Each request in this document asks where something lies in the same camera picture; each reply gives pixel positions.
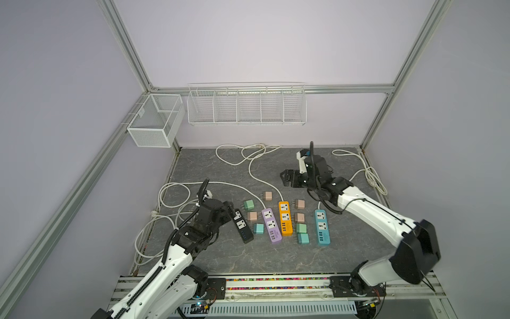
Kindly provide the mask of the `pink plug teal strip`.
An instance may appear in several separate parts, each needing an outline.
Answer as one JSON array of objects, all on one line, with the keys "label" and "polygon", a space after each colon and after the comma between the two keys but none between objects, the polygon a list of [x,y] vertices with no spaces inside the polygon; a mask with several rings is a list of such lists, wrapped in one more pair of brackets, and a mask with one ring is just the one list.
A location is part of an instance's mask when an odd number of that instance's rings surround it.
[{"label": "pink plug teal strip", "polygon": [[296,223],[305,223],[305,214],[304,213],[296,213],[294,215],[294,219]]},{"label": "pink plug teal strip", "polygon": [[294,201],[294,207],[296,209],[305,209],[305,207],[306,207],[305,200],[304,199],[296,199]]}]

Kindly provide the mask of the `black power strip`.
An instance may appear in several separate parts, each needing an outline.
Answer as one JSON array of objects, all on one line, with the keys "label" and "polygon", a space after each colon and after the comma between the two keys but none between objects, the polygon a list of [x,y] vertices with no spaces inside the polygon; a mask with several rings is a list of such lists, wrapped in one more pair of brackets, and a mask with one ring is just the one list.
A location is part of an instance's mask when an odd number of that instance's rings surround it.
[{"label": "black power strip", "polygon": [[251,242],[254,239],[254,234],[239,209],[234,210],[232,220],[237,228],[237,231],[243,243],[248,244],[249,242]]}]

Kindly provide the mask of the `green plug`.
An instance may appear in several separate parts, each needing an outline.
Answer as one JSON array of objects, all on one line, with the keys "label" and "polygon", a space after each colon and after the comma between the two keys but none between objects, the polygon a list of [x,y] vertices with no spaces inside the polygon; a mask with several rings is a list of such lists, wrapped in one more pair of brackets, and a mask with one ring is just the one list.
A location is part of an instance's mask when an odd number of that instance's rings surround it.
[{"label": "green plug", "polygon": [[308,228],[306,224],[303,223],[297,223],[296,224],[296,233],[298,234],[305,234],[308,232]]},{"label": "green plug", "polygon": [[248,199],[243,201],[244,211],[252,212],[256,210],[255,202],[252,199]]}]

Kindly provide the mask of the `orange power strip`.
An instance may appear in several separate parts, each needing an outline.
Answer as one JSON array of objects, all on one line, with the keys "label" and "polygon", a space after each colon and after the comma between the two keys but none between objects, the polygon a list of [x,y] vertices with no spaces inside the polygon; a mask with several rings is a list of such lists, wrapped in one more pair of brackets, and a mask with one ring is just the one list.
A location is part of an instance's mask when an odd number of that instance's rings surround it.
[{"label": "orange power strip", "polygon": [[280,228],[283,236],[291,236],[294,232],[292,227],[292,216],[288,202],[279,202]]}]

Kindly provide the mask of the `teal power strip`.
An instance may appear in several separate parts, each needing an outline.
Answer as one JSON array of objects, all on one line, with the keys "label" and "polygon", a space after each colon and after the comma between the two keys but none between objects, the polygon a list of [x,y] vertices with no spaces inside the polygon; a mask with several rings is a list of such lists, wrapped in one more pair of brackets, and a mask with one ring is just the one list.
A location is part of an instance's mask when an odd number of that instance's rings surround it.
[{"label": "teal power strip", "polygon": [[322,246],[330,245],[331,239],[325,210],[316,209],[314,212],[314,217],[316,221],[318,244]]}]

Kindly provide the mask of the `purple power strip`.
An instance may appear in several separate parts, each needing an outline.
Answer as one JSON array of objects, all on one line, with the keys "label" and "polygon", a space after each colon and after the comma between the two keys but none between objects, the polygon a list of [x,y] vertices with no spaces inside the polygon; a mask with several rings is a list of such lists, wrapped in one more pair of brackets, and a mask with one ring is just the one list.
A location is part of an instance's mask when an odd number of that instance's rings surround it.
[{"label": "purple power strip", "polygon": [[276,222],[275,215],[271,208],[266,208],[261,211],[262,217],[264,219],[264,223],[266,224],[266,229],[268,231],[268,235],[271,243],[280,243],[282,241],[282,234],[280,232],[279,226]]}]

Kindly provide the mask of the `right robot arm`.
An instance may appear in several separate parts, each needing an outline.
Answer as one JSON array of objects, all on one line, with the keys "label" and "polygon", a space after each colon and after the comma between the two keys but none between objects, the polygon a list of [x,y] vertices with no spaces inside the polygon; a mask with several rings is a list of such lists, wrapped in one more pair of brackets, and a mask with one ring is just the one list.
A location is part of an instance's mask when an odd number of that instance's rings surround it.
[{"label": "right robot arm", "polygon": [[363,193],[350,180],[333,176],[325,158],[315,154],[312,146],[297,152],[296,158],[299,168],[280,174],[285,186],[304,188],[334,214],[347,211],[358,217],[395,248],[392,255],[359,264],[344,284],[346,290],[363,296],[376,286],[394,280],[409,284],[424,282],[441,259],[433,224],[396,213]]}]

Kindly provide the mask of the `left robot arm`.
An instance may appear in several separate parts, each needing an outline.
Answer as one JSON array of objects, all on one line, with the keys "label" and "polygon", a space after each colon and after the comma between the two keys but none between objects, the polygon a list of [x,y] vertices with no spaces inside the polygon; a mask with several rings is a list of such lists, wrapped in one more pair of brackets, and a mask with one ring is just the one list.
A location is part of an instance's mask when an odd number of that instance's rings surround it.
[{"label": "left robot arm", "polygon": [[186,300],[206,293],[208,274],[192,262],[235,214],[231,202],[210,197],[208,183],[207,178],[194,212],[171,233],[158,263],[119,303],[98,309],[93,318],[167,318]]}]

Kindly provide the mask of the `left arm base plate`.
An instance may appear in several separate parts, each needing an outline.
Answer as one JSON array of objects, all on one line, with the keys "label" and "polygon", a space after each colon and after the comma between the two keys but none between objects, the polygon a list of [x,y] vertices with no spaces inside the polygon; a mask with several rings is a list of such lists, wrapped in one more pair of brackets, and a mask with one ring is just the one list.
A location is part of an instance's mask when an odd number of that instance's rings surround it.
[{"label": "left arm base plate", "polygon": [[193,299],[224,300],[227,292],[227,279],[224,277],[209,277],[197,285]]}]

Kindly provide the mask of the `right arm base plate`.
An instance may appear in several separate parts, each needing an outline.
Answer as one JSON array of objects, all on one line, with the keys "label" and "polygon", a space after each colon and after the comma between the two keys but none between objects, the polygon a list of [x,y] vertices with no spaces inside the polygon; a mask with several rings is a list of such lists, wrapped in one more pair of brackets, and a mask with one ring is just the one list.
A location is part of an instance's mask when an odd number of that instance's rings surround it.
[{"label": "right arm base plate", "polygon": [[351,278],[349,275],[331,276],[329,288],[333,296],[340,297],[385,297],[386,290],[383,284],[370,287],[362,280]]}]

